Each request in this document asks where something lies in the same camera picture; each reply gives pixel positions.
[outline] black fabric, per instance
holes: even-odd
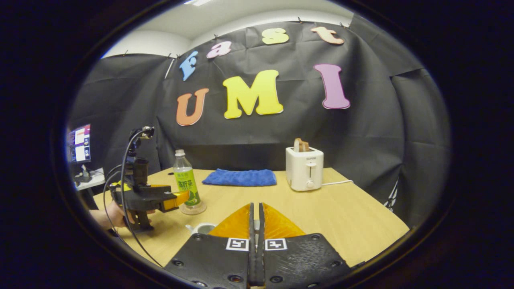
[[[324,26],[345,40],[333,45],[310,29]],[[266,45],[268,28],[287,31],[286,43]],[[231,41],[229,54],[207,59],[216,43]],[[195,72],[183,81],[180,64],[198,51]],[[146,145],[149,172],[169,168],[174,151],[185,149],[198,169],[284,170],[285,148],[301,137],[324,152],[333,167],[384,203],[399,179],[393,212],[413,226],[438,200],[449,161],[449,123],[437,87],[419,61],[390,35],[361,17],[350,29],[326,23],[281,22],[231,32],[184,53],[166,79],[171,59],[128,55],[102,59],[80,91],[73,124],[91,122],[92,133],[103,126],[107,148],[105,170],[120,163],[130,129],[155,125],[156,137]],[[351,106],[328,110],[316,64],[341,67],[340,79]],[[223,81],[240,76],[251,86],[267,69],[279,72],[276,87],[284,111],[255,111],[226,119],[227,89]],[[201,118],[193,125],[176,121],[177,98],[208,88]],[[188,115],[194,112],[193,96]]]

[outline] computer monitor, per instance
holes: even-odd
[[[91,124],[86,124],[68,134],[68,161],[70,165],[91,161],[90,146]]]

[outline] white toaster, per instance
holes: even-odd
[[[295,191],[319,189],[323,181],[323,152],[313,147],[307,152],[286,148],[286,179]]]

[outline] orange letter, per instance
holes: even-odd
[[[323,39],[324,41],[327,41],[328,43],[332,44],[343,44],[344,40],[335,38],[332,34],[336,34],[333,30],[327,30],[325,27],[316,27],[311,29],[312,32],[317,32],[318,35]]]
[[[178,107],[177,107],[177,123],[184,125],[192,125],[196,123],[200,117],[202,112],[204,112],[204,99],[205,94],[209,92],[208,88],[202,88],[197,90],[194,95],[196,95],[196,106],[194,109],[194,113],[190,116],[186,114],[188,108],[188,101],[191,97],[191,93],[187,93],[181,95],[177,98]]]

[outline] wooden table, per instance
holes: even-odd
[[[178,191],[169,168],[148,177],[150,184],[171,185]],[[212,171],[194,170],[198,193],[207,210],[199,215],[186,215],[179,209],[149,215],[151,232],[138,234],[139,241],[161,265],[165,266],[191,235],[185,225],[202,222],[219,224],[231,213],[254,203],[254,218],[259,218],[259,203],[266,203],[288,217],[305,233],[321,233],[352,267],[376,256],[409,229],[395,214],[353,183],[322,186],[309,192],[295,192],[286,182],[285,171],[275,171],[277,185],[270,187],[210,186],[201,183]],[[332,168],[323,169],[323,183],[346,180]],[[106,194],[106,202],[111,202]],[[95,202],[103,210],[102,194]],[[136,252],[147,258],[126,228],[120,236]]]

